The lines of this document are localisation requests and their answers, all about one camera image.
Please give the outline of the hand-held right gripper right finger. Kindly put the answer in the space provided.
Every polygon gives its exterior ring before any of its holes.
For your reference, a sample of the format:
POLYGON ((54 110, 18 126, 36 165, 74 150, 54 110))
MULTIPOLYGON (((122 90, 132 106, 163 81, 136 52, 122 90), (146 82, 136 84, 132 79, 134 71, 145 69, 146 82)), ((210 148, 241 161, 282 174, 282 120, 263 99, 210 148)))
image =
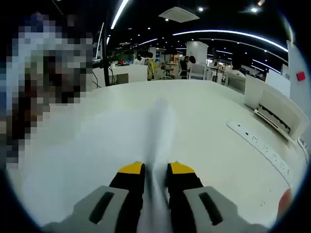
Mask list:
POLYGON ((175 233, 265 233, 248 223, 236 204, 211 186, 203 186, 195 171, 179 162, 168 163, 166 185, 175 233))

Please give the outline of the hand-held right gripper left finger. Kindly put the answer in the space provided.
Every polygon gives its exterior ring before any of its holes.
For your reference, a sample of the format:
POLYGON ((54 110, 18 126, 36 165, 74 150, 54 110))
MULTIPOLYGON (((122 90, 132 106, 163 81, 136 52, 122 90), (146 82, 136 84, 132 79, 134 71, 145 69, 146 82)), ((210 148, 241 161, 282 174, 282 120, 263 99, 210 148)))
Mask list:
POLYGON ((135 233, 143 207, 145 164, 122 167, 110 185, 100 186, 78 201, 60 222, 43 226, 44 233, 135 233))

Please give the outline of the person's right hand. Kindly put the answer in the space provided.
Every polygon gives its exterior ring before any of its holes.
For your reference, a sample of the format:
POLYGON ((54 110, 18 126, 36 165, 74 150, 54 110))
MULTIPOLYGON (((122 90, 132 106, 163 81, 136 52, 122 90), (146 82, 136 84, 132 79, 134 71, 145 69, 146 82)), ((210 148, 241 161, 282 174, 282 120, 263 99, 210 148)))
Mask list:
POLYGON ((282 215, 286 212, 286 210, 290 206, 291 202, 292 202, 292 192, 291 189, 289 188, 284 192, 281 199, 279 200, 277 218, 282 217, 282 215))

